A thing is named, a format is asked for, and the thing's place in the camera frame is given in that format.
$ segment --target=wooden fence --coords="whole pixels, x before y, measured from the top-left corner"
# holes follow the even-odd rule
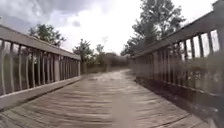
[[[0,26],[0,109],[76,81],[80,56]]]
[[[223,13],[224,1],[219,0],[213,11],[137,53],[133,57],[137,75],[163,83],[193,102],[223,109]]]

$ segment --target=handrail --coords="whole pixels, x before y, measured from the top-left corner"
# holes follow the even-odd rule
[[[161,47],[170,45],[172,43],[191,38],[197,34],[202,34],[208,31],[212,31],[218,28],[219,26],[223,26],[224,15],[222,12],[224,12],[224,8],[220,9],[219,12],[216,12],[216,11],[209,12],[208,14],[184,26],[180,30],[170,34],[169,36],[163,38],[162,40],[150,44],[146,48],[146,50],[143,50],[137,53],[134,56],[134,58],[137,58],[139,56],[142,56],[144,54],[157,50]]]
[[[75,55],[56,46],[50,45],[47,42],[22,34],[2,25],[0,25],[0,38],[4,39],[5,41],[14,42],[24,46],[80,60],[80,56],[78,55]]]

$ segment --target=path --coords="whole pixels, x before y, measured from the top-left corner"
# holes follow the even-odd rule
[[[0,128],[209,128],[133,81],[127,71],[95,76],[0,114]]]

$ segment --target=wooden bridge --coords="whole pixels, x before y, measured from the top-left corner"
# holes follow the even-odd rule
[[[224,1],[213,6],[131,69],[88,77],[80,56],[0,26],[0,128],[224,126]]]

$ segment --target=distant trees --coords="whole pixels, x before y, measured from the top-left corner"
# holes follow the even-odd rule
[[[66,39],[59,33],[59,31],[56,31],[52,25],[37,24],[36,27],[30,28],[28,34],[57,47],[60,47],[61,44],[66,41]]]
[[[135,36],[127,41],[122,55],[134,55],[136,51],[178,30],[185,20],[181,16],[181,8],[176,8],[171,0],[141,1],[140,20],[133,25]]]
[[[120,62],[121,59],[116,54],[104,52],[104,46],[101,44],[96,46],[95,51],[90,48],[90,42],[83,39],[73,49],[73,53],[81,56],[82,73],[105,72],[108,65],[119,66],[119,64],[123,64],[121,66],[124,66],[124,63],[126,63],[124,60]]]

